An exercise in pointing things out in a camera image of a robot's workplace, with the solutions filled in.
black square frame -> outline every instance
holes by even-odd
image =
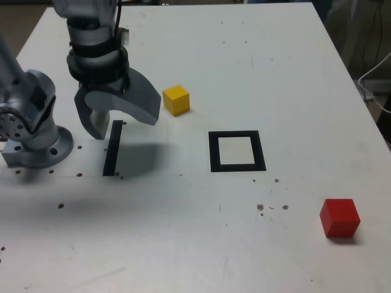
[[[250,137],[251,148],[254,155],[254,164],[230,164],[222,165],[220,162],[220,137]],[[209,132],[209,153],[211,172],[248,172],[266,171],[265,159],[263,158],[259,132],[254,131],[210,131]]]

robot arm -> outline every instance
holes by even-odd
[[[2,151],[8,166],[49,167],[72,150],[70,132],[54,124],[55,91],[45,74],[21,69],[0,36],[0,133],[8,138]]]
[[[72,50],[70,74],[79,81],[75,104],[86,131],[104,139],[109,111],[120,110],[154,125],[161,97],[142,74],[129,67],[123,42],[128,30],[115,21],[117,0],[53,0],[57,14],[67,19]]]

black rectangular bar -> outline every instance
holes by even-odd
[[[121,131],[122,120],[114,120],[112,122],[109,146],[103,167],[103,176],[114,176],[118,150],[120,148]]]

yellow cube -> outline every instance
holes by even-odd
[[[180,85],[163,90],[163,102],[174,116],[190,110],[190,94]]]

red cube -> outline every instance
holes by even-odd
[[[353,200],[325,200],[320,211],[323,230],[326,237],[353,237],[360,224]]]

